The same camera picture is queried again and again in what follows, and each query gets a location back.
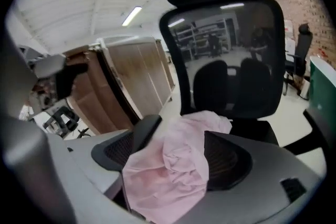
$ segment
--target pink cloth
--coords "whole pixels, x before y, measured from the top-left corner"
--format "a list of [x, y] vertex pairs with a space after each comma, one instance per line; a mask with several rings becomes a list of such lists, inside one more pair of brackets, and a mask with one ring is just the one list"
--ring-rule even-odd
[[204, 131], [229, 133], [230, 121], [202, 111], [172, 121], [162, 138], [128, 159], [122, 173], [131, 209], [156, 224], [171, 224], [206, 192], [209, 167]]

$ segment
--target red brick wall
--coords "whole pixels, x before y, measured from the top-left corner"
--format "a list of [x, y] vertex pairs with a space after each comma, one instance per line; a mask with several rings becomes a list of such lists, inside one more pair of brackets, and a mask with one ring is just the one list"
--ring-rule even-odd
[[316, 55], [321, 48], [325, 60], [336, 69], [336, 31], [322, 0], [276, 0], [284, 12], [284, 18], [293, 22], [297, 42], [300, 24], [309, 23], [313, 40], [308, 56]]

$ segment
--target black chair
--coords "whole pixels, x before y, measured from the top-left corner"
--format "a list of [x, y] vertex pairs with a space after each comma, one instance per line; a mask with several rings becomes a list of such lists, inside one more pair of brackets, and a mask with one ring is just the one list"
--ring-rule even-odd
[[287, 94], [288, 84], [294, 86], [294, 76], [297, 75], [303, 77], [306, 71], [306, 56], [313, 39], [313, 34], [309, 30], [308, 24], [303, 24], [299, 26], [299, 39], [298, 44], [295, 49], [295, 54], [290, 55], [294, 58], [294, 62], [287, 61], [285, 62], [286, 78], [285, 78], [285, 91], [283, 95]]

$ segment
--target fluorescent light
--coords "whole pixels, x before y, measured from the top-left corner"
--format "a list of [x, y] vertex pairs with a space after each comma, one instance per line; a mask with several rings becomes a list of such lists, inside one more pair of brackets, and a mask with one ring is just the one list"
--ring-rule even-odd
[[220, 7], [221, 9], [234, 8], [234, 7], [243, 7], [244, 3], [230, 4]]
[[184, 19], [179, 19], [179, 20], [177, 20], [177, 21], [175, 21], [175, 22], [169, 24], [168, 27], [173, 27], [173, 26], [175, 26], [175, 25], [177, 25], [177, 24], [179, 24], [179, 23], [181, 23], [181, 22], [184, 22]]
[[135, 7], [129, 16], [127, 16], [126, 20], [122, 23], [122, 26], [127, 26], [130, 24], [131, 20], [140, 12], [142, 7]]

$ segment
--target person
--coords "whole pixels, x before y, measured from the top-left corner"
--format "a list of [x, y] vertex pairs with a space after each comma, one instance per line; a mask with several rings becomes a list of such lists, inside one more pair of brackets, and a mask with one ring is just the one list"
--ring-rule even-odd
[[220, 53], [219, 38], [216, 36], [216, 34], [209, 35], [208, 43], [210, 46], [211, 56], [212, 57], [220, 56], [221, 53]]
[[251, 37], [251, 57], [252, 59], [262, 60], [266, 64], [272, 61], [274, 35], [271, 28], [256, 28]]

